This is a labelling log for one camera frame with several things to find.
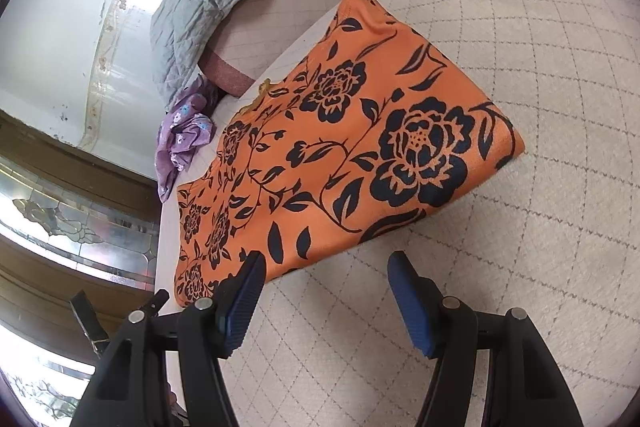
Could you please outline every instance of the silver screw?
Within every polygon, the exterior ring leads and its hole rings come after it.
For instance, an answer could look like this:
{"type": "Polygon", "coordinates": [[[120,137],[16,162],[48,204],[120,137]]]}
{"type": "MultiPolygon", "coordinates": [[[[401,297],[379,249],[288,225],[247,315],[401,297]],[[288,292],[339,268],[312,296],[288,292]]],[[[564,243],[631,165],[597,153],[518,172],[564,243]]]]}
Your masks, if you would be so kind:
{"type": "Polygon", "coordinates": [[[524,311],[522,308],[512,308],[511,315],[513,315],[513,318],[519,321],[523,321],[524,319],[527,318],[527,312],[524,311]]]}
{"type": "Polygon", "coordinates": [[[455,297],[445,297],[442,300],[442,305],[449,310],[455,310],[460,308],[460,301],[455,297]]]}
{"type": "Polygon", "coordinates": [[[203,297],[196,301],[196,308],[199,310],[206,310],[213,306],[213,301],[209,297],[203,297]]]}
{"type": "Polygon", "coordinates": [[[145,319],[145,312],[143,312],[142,310],[135,310],[133,312],[130,312],[129,314],[129,322],[131,324],[138,324],[139,322],[142,322],[145,319]]]}

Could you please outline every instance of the flower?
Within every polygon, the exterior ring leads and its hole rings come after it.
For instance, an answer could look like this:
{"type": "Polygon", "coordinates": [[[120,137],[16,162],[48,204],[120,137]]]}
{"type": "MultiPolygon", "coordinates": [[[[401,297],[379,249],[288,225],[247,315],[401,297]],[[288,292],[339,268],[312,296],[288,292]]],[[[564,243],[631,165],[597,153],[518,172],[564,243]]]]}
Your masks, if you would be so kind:
{"type": "Polygon", "coordinates": [[[416,194],[420,203],[443,206],[466,179],[459,156],[471,147],[476,121],[460,106],[429,97],[409,111],[396,109],[380,135],[380,159],[371,182],[371,195],[400,206],[416,194]]]}
{"type": "Polygon", "coordinates": [[[189,207],[189,214],[184,218],[182,229],[184,230],[184,241],[188,245],[191,237],[198,233],[200,229],[200,216],[202,215],[202,207],[199,204],[192,203],[189,207]]]}
{"type": "Polygon", "coordinates": [[[227,165],[231,165],[231,163],[233,163],[236,159],[236,154],[238,154],[240,140],[249,130],[249,127],[251,126],[248,123],[238,120],[226,128],[225,134],[222,137],[222,163],[226,163],[227,165]]]}
{"type": "Polygon", "coordinates": [[[297,167],[305,159],[306,142],[298,140],[293,144],[293,148],[287,153],[286,160],[292,167],[297,167]]]}
{"type": "Polygon", "coordinates": [[[184,273],[184,296],[189,302],[208,296],[209,292],[202,278],[200,263],[195,263],[184,273]]]}
{"type": "Polygon", "coordinates": [[[216,219],[213,223],[213,231],[209,234],[205,247],[207,247],[207,257],[211,263],[211,268],[216,269],[216,266],[220,264],[220,255],[231,259],[228,251],[226,251],[225,245],[229,239],[229,209],[224,206],[218,211],[216,219]]]}
{"type": "Polygon", "coordinates": [[[355,95],[367,80],[364,62],[347,60],[334,70],[326,70],[316,78],[313,90],[303,98],[302,111],[318,111],[321,122],[337,123],[344,116],[355,95]]]}

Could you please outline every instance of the orange floral fabric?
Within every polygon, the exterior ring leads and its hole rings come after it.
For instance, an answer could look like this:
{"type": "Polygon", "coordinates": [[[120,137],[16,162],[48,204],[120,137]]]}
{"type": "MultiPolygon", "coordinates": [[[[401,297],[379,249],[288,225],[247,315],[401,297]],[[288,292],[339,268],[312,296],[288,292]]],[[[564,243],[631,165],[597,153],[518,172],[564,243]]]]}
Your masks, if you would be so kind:
{"type": "Polygon", "coordinates": [[[178,190],[175,296],[187,305],[254,250],[268,279],[433,213],[522,153],[511,122],[376,0],[343,0],[324,38],[224,130],[178,190]]]}

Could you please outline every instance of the purple floral fabric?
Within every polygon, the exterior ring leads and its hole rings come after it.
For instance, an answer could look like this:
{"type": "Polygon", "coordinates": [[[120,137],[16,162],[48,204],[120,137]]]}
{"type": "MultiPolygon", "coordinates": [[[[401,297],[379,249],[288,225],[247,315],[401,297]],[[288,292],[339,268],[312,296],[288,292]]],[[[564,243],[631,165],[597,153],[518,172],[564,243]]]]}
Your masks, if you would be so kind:
{"type": "Polygon", "coordinates": [[[178,103],[162,120],[155,161],[162,203],[169,198],[178,172],[191,164],[196,149],[211,141],[216,128],[209,117],[218,97],[218,88],[198,75],[191,86],[182,90],[178,103]]]}

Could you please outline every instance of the mattress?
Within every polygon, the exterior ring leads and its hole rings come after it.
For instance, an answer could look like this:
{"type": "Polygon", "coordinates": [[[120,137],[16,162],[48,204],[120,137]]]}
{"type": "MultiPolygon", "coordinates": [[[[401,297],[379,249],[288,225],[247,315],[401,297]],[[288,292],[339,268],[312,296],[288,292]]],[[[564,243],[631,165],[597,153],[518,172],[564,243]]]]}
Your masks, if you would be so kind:
{"type": "MultiPolygon", "coordinates": [[[[475,309],[526,309],[585,425],[607,426],[640,384],[640,0],[379,2],[510,115],[527,152],[435,216],[265,286],[244,344],[222,365],[240,425],[415,424],[433,363],[412,347],[386,282],[389,254],[403,249],[475,309]]],[[[216,121],[250,103],[263,79],[283,78],[332,15],[216,121]]],[[[216,145],[179,181],[201,176],[216,145]]],[[[178,227],[174,194],[156,275],[171,293],[178,227]]],[[[172,301],[164,312],[176,310],[172,301]]],[[[479,352],[470,426],[487,363],[479,352]]],[[[179,387],[175,360],[170,381],[179,387]]]]}

